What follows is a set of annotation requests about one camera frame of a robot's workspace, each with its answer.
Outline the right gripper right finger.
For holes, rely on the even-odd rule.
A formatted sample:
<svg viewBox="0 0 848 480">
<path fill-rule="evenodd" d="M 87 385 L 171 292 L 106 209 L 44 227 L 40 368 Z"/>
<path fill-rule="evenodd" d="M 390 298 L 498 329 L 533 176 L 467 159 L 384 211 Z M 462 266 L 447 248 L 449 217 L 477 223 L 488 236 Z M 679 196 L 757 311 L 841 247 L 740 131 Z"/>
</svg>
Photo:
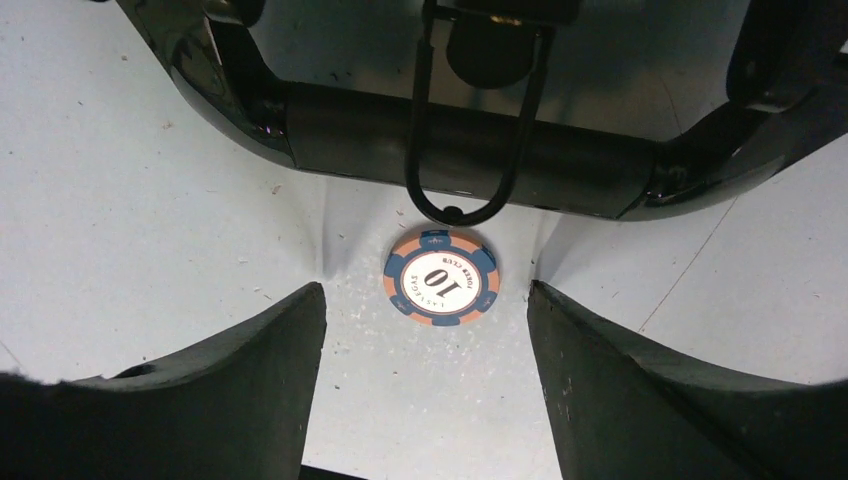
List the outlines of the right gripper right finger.
<svg viewBox="0 0 848 480">
<path fill-rule="evenodd" d="M 527 320 L 566 479 L 843 479 L 847 384 L 714 365 L 534 281 Z"/>
</svg>

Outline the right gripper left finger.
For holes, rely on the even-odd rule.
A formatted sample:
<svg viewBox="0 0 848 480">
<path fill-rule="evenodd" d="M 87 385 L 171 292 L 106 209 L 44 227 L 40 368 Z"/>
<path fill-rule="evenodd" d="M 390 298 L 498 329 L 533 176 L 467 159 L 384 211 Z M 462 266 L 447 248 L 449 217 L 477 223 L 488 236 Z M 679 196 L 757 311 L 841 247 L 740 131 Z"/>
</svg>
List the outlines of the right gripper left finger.
<svg viewBox="0 0 848 480">
<path fill-rule="evenodd" d="M 295 479 L 326 333 L 321 284 L 120 374 L 1 377 L 5 479 Z"/>
</svg>

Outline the poker chip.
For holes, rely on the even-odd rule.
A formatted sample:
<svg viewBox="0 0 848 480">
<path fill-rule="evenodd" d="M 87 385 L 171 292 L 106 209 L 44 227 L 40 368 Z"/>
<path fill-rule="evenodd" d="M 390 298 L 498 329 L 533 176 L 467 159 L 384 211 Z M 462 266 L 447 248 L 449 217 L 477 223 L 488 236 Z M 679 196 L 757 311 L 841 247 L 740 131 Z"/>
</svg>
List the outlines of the poker chip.
<svg viewBox="0 0 848 480">
<path fill-rule="evenodd" d="M 480 236 L 463 230 L 419 230 L 392 245 L 383 287 L 403 315 L 430 326 L 453 327 L 493 307 L 501 275 L 494 253 Z"/>
</svg>

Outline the black poker set case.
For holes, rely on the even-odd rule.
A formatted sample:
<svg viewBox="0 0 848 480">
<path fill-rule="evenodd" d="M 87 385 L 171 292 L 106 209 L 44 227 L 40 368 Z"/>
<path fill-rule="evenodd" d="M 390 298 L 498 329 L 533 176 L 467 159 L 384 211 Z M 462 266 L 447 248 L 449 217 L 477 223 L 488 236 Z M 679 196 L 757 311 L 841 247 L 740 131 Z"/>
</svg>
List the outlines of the black poker set case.
<svg viewBox="0 0 848 480">
<path fill-rule="evenodd" d="M 847 132 L 843 1 L 751 3 L 727 75 L 728 101 L 655 142 L 541 122 L 553 42 L 536 32 L 518 116 L 432 103 L 423 37 L 407 98 L 286 82 L 239 17 L 201 1 L 125 1 L 125 15 L 193 108 L 283 167 L 404 187 L 430 220 L 483 223 L 509 203 L 649 221 L 745 193 Z"/>
</svg>

